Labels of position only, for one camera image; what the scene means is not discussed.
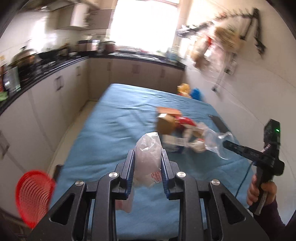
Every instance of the kitchen sink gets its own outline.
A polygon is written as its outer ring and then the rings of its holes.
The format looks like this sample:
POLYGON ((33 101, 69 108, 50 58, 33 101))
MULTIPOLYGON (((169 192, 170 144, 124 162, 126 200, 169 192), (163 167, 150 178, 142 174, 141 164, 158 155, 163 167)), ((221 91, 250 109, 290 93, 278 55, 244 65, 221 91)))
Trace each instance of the kitchen sink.
POLYGON ((122 56, 122 57, 132 57, 132 58, 141 58, 141 59, 149 59, 149 60, 158 60, 159 61, 159 58, 149 56, 149 55, 140 55, 140 54, 132 54, 132 53, 112 53, 110 55, 122 56))

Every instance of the kitchen counter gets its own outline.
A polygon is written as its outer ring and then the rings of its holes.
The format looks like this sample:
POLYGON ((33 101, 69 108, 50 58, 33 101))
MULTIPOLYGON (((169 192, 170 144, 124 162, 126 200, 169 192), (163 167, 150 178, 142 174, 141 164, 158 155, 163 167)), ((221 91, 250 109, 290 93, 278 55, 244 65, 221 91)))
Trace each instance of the kitchen counter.
POLYGON ((32 88, 35 84, 40 82, 41 80, 45 79, 46 77, 52 75, 53 73, 59 71, 62 68, 65 68, 73 63, 79 62, 81 60, 87 59, 88 57, 77 57, 74 59, 66 60, 58 65, 55 65, 51 69, 49 69, 45 73, 36 74, 35 76, 27 81, 26 85, 21 88, 18 92, 14 93, 14 95, 9 96, 6 100, 0 102, 0 115, 6 110, 7 107, 9 107, 18 97, 20 97, 23 93, 25 93, 27 90, 32 88))
POLYGON ((172 67, 180 70, 185 70, 185 64, 181 62, 171 62, 167 60, 163 56, 150 55, 148 53, 127 53, 127 52, 119 52, 119 53, 111 53, 108 55, 97 53, 91 55, 92 58, 117 58, 117 59, 129 59, 140 62, 147 62, 152 64, 159 64, 167 67, 172 67))
POLYGON ((117 58, 117 59, 129 59, 134 61, 140 61, 140 62, 147 62, 147 63, 153 63, 153 64, 159 64, 163 66, 168 66, 180 70, 185 70, 185 65, 181 62, 171 62, 168 61, 166 58, 162 56, 156 56, 151 55, 147 53, 126 53, 126 52, 120 52, 120 53, 112 53, 112 54, 102 54, 102 53, 89 53, 87 56, 77 56, 72 59, 66 60, 58 65, 53 66, 52 68, 48 69, 44 73, 38 73, 33 74, 33 77, 31 77, 27 82, 26 85, 24 85, 21 90, 16 92, 13 96, 9 96, 8 99, 0 102, 0 115, 9 107, 10 104, 12 104, 19 96, 21 96, 23 93, 25 93, 27 90, 32 88, 35 84, 40 82, 41 80, 45 79, 46 77, 52 75, 53 73, 72 65, 76 62, 79 62, 81 60, 87 59, 87 58, 117 58))

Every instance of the cabinet handle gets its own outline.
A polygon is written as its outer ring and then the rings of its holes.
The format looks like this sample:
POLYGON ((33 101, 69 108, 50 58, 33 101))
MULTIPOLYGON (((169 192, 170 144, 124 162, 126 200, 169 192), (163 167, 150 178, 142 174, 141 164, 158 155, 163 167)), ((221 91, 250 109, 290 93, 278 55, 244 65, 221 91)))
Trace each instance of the cabinet handle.
POLYGON ((61 83, 61 88, 63 88, 65 81, 64 81, 64 77, 62 75, 60 76, 60 83, 61 83))
POLYGON ((108 62, 107 64, 107 71, 111 71, 111 62, 108 62))
POLYGON ((140 73, 140 65, 138 65, 138 64, 133 64, 133 67, 132 67, 131 72, 132 72, 133 74, 139 74, 139 73, 140 73))
POLYGON ((165 77, 165 70, 164 69, 161 69, 160 77, 161 78, 164 78, 165 77))
POLYGON ((2 131, 0 130, 0 150, 2 152, 1 156, 0 156, 0 160, 3 160, 5 154, 7 153, 8 149, 10 147, 10 144, 8 143, 8 141, 6 140, 6 138, 4 137, 2 131))
POLYGON ((77 66, 76 69, 77 69, 77 76, 81 76, 81 73, 80 73, 80 66, 77 66))
POLYGON ((59 91, 62 87, 61 87, 61 77, 59 76, 58 78, 56 78, 55 80, 56 86, 57 86, 57 90, 59 91))

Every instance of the hand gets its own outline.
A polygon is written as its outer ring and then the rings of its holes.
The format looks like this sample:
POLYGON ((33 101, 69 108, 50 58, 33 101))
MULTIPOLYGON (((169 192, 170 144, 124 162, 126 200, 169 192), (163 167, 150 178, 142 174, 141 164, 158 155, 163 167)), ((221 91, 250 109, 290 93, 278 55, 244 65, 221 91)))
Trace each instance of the hand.
MULTIPOLYGON (((249 206, 251 206, 254 202, 258 201, 259 189, 256 187, 256 182, 257 182, 257 176, 253 175, 252 182, 247 192, 248 193, 247 204, 249 206)), ((269 181, 267 183, 262 183, 261 188, 263 191, 268 192, 264 205, 266 206, 268 204, 271 204, 276 198, 276 189, 277 189, 276 184, 272 181, 269 181)))

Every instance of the blue gripper pad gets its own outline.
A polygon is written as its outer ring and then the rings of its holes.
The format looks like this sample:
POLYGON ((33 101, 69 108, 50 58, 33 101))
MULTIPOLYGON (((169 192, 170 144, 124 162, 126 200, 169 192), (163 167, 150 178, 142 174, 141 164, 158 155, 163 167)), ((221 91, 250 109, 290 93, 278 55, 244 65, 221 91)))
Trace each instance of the blue gripper pad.
POLYGON ((173 173, 170 161, 168 159, 165 149, 161 154, 161 178, 163 181, 163 190, 166 197, 169 199, 172 188, 175 186, 175 175, 173 173))
POLYGON ((126 157, 126 161, 123 166, 123 170, 120 175, 120 187, 125 188, 125 195, 128 198, 131 193, 131 187, 133 184, 133 172, 135 170, 135 152, 129 150, 126 157))

